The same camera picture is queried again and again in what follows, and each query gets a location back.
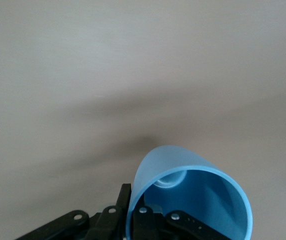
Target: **gray surface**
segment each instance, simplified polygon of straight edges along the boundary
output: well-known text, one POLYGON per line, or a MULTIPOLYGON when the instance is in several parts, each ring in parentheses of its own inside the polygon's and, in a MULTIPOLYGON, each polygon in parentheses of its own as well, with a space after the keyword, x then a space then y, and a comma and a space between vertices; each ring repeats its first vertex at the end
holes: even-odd
POLYGON ((286 1, 0 1, 0 240, 113 203, 164 144, 286 239, 286 1))

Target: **white tabletop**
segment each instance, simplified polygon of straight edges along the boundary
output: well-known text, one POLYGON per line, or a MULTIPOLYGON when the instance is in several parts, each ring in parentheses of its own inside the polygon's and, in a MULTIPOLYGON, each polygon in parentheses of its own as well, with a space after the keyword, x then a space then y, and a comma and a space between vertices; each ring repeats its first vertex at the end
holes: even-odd
POLYGON ((286 1, 0 1, 0 240, 113 204, 160 145, 286 239, 286 1))

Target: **circular base inside cup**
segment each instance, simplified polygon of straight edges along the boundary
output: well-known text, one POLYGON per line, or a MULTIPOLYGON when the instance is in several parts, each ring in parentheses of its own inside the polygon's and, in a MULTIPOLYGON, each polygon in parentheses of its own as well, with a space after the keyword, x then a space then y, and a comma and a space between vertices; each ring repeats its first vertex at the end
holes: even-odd
POLYGON ((187 171, 177 171, 157 180, 154 185, 162 189, 169 189, 179 185, 187 175, 187 171))

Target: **blue cup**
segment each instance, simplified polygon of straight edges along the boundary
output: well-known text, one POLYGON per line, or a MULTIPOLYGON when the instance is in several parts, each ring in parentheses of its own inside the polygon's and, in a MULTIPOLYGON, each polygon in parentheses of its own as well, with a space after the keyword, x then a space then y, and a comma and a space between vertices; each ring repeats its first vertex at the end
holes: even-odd
POLYGON ((253 228, 250 202, 230 176, 197 154, 179 146, 160 146, 139 165, 126 218, 131 219, 139 199, 164 216, 181 210, 232 240, 249 240, 253 228))

